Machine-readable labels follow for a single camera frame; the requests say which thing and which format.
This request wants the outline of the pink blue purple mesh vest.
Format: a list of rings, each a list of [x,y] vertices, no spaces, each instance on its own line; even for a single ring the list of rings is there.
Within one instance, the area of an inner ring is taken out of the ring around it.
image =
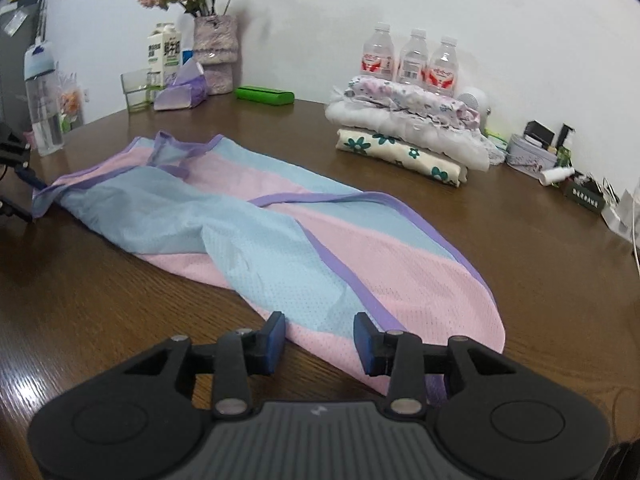
[[[35,216],[52,205],[154,266],[231,289],[261,316],[283,313],[289,340],[355,378],[361,312],[429,344],[506,343],[480,274],[401,200],[224,136],[137,138],[32,196]]]

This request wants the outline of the blue lid sports bottle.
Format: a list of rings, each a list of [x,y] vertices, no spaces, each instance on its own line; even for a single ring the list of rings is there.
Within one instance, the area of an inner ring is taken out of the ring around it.
[[[38,154],[43,157],[62,150],[58,72],[49,41],[37,41],[26,50],[24,81]]]

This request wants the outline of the clear green-tinted glass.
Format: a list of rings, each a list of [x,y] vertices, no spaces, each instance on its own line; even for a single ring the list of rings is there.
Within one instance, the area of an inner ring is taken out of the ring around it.
[[[120,84],[129,114],[148,110],[153,105],[157,93],[163,89],[160,74],[148,68],[121,74]]]

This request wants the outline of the white milk carton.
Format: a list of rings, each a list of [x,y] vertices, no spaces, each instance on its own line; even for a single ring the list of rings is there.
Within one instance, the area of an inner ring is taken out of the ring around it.
[[[172,23],[160,23],[148,37],[150,84],[165,88],[171,84],[181,66],[181,32]]]

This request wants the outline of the purple tissue pack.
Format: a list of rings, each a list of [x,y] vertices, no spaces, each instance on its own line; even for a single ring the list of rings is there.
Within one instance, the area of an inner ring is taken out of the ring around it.
[[[190,110],[204,102],[207,96],[203,66],[195,58],[189,58],[178,70],[174,81],[156,96],[153,107],[156,112]]]

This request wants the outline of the folded teal flower garment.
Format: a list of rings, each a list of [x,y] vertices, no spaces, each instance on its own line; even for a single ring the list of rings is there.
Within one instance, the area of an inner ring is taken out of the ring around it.
[[[381,133],[341,128],[337,130],[335,147],[388,162],[454,188],[465,183],[468,176],[465,166],[457,162]]]

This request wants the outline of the folded white frilly garment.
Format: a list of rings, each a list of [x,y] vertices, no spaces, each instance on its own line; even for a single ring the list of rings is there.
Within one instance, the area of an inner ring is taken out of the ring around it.
[[[326,107],[326,119],[334,125],[369,130],[427,148],[471,170],[487,171],[490,166],[506,161],[506,154],[480,130],[454,127],[438,118],[394,112],[361,101],[338,100]]]

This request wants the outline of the purple fuzzy vase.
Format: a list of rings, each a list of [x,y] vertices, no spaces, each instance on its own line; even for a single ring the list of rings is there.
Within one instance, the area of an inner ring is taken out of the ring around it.
[[[203,67],[210,96],[233,91],[233,69],[239,52],[235,16],[214,14],[195,19],[193,57]]]

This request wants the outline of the folded purple floral garment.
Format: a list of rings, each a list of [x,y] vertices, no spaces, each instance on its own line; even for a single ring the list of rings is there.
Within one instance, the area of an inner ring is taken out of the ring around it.
[[[400,84],[373,76],[352,78],[344,95],[394,112],[406,112],[462,129],[480,126],[480,113],[462,101],[424,90],[415,84]]]

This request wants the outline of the green rectangular case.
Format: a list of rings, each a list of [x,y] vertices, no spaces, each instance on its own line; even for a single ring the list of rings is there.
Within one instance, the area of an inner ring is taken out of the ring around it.
[[[234,90],[234,94],[239,100],[270,106],[285,106],[295,102],[295,94],[292,91],[264,87],[239,86]]]

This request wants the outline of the white round device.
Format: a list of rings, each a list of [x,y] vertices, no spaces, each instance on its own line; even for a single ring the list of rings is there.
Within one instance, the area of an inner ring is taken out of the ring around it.
[[[480,128],[484,129],[491,114],[488,95],[479,88],[465,87],[458,92],[456,99],[463,102],[467,107],[472,108],[472,110],[477,111],[478,116],[480,116]]]

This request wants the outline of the right plastic water bottle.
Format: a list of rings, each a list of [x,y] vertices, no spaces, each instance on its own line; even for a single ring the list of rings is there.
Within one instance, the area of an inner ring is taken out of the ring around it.
[[[425,78],[428,91],[453,96],[458,80],[459,62],[457,57],[457,40],[442,37],[440,46],[428,62]]]

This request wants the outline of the plastic water bottle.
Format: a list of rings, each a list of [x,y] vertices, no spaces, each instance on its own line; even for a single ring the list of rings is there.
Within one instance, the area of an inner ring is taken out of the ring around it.
[[[395,71],[395,49],[390,25],[378,23],[372,36],[364,43],[360,60],[360,74],[392,81]]]
[[[426,31],[413,29],[410,39],[400,51],[396,80],[401,84],[423,87],[428,67]]]
[[[457,57],[457,40],[442,37],[440,46],[428,62],[425,78],[428,91],[453,96],[458,80],[459,62]]]

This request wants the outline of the left plastic water bottle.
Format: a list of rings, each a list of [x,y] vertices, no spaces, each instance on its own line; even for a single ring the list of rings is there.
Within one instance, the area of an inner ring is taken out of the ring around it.
[[[378,23],[372,36],[364,43],[360,60],[360,74],[392,81],[395,71],[395,49],[390,25]]]

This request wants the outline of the middle plastic water bottle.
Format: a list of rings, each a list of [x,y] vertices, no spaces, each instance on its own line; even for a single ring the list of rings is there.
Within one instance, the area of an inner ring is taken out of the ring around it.
[[[396,80],[401,84],[423,87],[428,67],[426,31],[413,29],[410,39],[400,51]]]

